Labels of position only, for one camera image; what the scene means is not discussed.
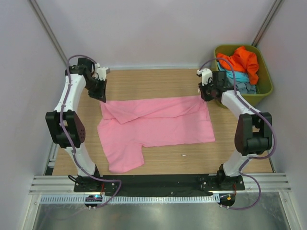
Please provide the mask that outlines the pink t shirt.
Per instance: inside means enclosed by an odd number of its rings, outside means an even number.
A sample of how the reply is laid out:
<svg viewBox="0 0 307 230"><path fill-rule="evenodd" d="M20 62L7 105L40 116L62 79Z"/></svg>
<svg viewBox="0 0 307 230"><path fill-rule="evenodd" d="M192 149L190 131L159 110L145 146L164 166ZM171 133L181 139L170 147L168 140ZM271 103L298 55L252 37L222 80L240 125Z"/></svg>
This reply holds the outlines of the pink t shirt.
<svg viewBox="0 0 307 230"><path fill-rule="evenodd" d="M101 103L97 132L111 173L144 164L143 147L214 142L209 109L200 96Z"/></svg>

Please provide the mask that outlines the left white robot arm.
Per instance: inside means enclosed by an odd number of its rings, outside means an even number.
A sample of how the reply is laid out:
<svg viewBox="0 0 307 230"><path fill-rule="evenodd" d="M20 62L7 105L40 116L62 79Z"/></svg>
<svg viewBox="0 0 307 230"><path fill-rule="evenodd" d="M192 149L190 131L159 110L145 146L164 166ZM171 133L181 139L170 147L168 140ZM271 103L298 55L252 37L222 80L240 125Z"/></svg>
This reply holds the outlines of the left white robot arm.
<svg viewBox="0 0 307 230"><path fill-rule="evenodd" d="M86 130L77 109L84 89L89 97L106 102L106 76L110 69L85 55L76 58L76 65L66 64L61 98L55 109L46 113L45 120L53 142L70 155L77 168L77 176L68 176L75 183L74 191L97 192L103 183L86 149Z"/></svg>

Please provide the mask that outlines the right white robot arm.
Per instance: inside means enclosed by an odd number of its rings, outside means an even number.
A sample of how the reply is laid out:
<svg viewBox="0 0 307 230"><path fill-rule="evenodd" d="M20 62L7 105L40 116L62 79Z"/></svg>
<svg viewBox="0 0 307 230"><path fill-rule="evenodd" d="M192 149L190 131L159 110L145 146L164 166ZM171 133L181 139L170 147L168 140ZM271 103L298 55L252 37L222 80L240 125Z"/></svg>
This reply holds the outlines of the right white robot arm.
<svg viewBox="0 0 307 230"><path fill-rule="evenodd" d="M227 162L221 164L216 175L220 189L232 189L239 182L244 167L272 147L272 116L255 109L239 91L228 87L225 71L202 69L197 71L197 76L201 77L201 98L206 102L220 102L237 118L235 151Z"/></svg>

